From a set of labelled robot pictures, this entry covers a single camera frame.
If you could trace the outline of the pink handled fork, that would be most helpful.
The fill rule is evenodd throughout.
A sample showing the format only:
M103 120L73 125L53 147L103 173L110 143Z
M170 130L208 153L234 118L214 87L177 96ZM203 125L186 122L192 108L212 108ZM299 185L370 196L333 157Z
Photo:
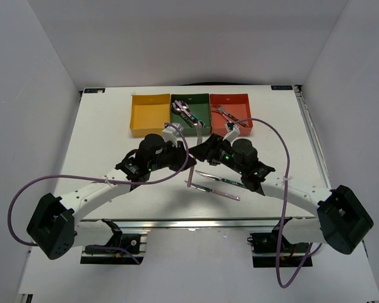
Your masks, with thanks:
M202 143L202 140L203 140L203 135L202 135L202 129L203 129L203 126L201 124L196 124L194 126L194 129L196 131L196 144L199 145Z

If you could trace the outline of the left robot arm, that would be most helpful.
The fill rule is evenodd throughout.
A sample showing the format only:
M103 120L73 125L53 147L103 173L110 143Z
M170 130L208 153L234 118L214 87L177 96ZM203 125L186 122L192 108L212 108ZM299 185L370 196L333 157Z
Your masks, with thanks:
M195 164L184 142L149 134L103 178L69 194L55 197L49 193L41 197L27 233L51 260L77 246L123 251L121 229L112 220L86 222L84 218L114 198L145 184L156 170L168 168L179 172Z

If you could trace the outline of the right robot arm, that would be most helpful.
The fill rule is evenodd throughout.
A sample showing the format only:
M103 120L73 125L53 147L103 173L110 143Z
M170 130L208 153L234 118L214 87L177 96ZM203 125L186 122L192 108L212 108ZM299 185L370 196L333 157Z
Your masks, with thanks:
M286 252L300 242L312 242L328 244L339 253L351 254L374 226L373 219L349 187L319 188L286 179L258 159L250 140L237 139L230 143L213 134L189 152L201 162L222 164L237 172L251 192L286 198L288 203L312 215L312 218L284 221L284 226L272 236L273 245L279 251Z

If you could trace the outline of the teal handled fork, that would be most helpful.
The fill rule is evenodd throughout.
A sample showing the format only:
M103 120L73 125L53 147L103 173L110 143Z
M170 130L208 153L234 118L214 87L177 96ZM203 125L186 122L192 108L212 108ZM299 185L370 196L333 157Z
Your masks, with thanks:
M236 122L238 125L244 128L249 128L245 122L241 122L237 117L226 111L222 106L218 107L217 110L226 119L227 122Z

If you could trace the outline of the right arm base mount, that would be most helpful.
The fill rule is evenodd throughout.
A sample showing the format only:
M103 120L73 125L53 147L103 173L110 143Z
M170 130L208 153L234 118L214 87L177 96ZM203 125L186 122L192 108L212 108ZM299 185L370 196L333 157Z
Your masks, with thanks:
M279 223L267 232L250 233L247 238L251 246L254 268L275 268ZM282 236L280 245L280 268L297 268L308 250L308 243L291 244Z

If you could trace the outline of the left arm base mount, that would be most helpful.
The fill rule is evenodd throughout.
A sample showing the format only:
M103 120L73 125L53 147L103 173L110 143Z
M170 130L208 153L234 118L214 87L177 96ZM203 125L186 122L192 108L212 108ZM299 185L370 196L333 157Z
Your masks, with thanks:
M81 264L140 265L147 244L145 234L121 229L109 219L80 222L75 246L81 246Z

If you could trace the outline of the teal handled spoon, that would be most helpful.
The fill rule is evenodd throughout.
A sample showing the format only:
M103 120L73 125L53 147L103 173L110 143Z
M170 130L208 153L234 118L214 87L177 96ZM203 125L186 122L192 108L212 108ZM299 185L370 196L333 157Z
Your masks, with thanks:
M182 100L175 100L172 102L171 107L173 113L181 116L190 127L194 127L193 123L190 120L190 114L188 112L188 109L190 108L186 102Z

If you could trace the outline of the pink handled spoon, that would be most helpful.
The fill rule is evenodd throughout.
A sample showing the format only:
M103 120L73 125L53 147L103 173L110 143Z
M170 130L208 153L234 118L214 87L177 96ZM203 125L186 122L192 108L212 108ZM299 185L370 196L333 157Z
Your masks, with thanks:
M191 128L205 127L205 123L196 114L192 113L189 105L185 101L173 101L172 110L175 114L179 115Z

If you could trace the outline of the teal handled knife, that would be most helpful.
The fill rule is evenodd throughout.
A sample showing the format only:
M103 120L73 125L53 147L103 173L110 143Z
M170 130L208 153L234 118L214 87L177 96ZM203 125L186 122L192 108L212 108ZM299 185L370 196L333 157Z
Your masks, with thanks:
M233 185L233 186L245 188L245 185L243 183L241 183L241 182L236 182L236 181L233 181L233 180L230 180L230 179L226 179L226 178L223 178L223 177L218 177L216 175L212 175L212 174L208 174L208 173L205 173L205 172L201 172L199 170L196 170L195 172L198 175L200 175L200 176L202 176L204 178L213 180L213 181L223 182L223 183L230 184L230 185Z

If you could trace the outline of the dark handled fork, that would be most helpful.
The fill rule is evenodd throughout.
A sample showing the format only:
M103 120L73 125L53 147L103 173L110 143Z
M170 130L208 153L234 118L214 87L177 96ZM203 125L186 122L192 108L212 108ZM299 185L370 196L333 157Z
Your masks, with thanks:
M214 112L214 113L220 114L227 122L235 123L235 122L239 121L239 119L237 117L235 117L232 114L228 113L223 108L212 107L211 111Z

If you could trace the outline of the pink handled knife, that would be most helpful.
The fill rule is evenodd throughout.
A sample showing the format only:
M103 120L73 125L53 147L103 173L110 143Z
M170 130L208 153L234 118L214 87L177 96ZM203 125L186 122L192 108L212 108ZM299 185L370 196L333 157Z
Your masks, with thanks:
M216 190L216 189L211 189L209 187L201 186L199 184L189 183L188 181L185 181L185 183L186 183L187 186L192 187L194 189L197 189L199 191L203 191L205 193L216 194L218 196L222 196L222 197L225 197L225 198L228 198L228 199L232 199L234 201L240 201L241 200L241 198L239 196L235 196L233 194L225 193L225 192L222 192L222 191L219 191L219 190Z

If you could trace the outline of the dark handled spoon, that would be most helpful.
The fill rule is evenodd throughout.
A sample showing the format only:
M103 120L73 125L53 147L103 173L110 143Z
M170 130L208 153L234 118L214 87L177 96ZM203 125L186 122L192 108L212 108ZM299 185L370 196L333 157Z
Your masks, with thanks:
M188 109L190 120L195 126L196 124L201 124L203 127L205 127L205 123L190 109Z

